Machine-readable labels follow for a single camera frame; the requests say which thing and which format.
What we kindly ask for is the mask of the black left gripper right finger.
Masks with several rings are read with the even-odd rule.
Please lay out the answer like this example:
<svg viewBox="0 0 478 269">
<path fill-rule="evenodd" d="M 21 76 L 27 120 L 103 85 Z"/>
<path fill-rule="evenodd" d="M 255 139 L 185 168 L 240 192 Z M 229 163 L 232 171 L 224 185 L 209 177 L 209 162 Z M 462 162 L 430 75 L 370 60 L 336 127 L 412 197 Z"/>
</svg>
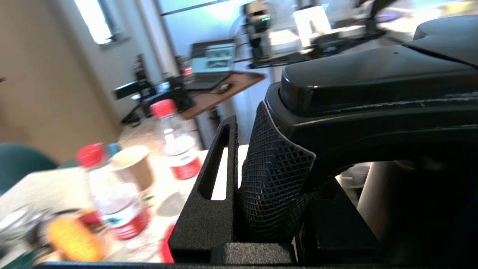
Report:
<svg viewBox="0 0 478 269">
<path fill-rule="evenodd" d="M 297 233 L 298 262 L 371 264 L 377 250 L 377 238 L 337 180 L 320 185 Z"/>
</svg>

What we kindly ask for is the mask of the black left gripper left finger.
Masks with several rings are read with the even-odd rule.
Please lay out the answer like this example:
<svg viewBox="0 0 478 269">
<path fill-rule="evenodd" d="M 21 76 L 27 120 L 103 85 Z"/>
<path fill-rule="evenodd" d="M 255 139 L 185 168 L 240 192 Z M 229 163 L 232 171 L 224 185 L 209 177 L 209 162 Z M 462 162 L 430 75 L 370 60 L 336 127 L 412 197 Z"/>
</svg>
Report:
<svg viewBox="0 0 478 269">
<path fill-rule="evenodd" d="M 237 118 L 232 116 L 220 123 L 196 182 L 169 237 L 168 245 L 174 262 L 209 263 L 213 247 L 234 240 L 238 147 Z M 212 200 L 224 148 L 228 148 L 224 177 L 226 198 Z"/>
</svg>

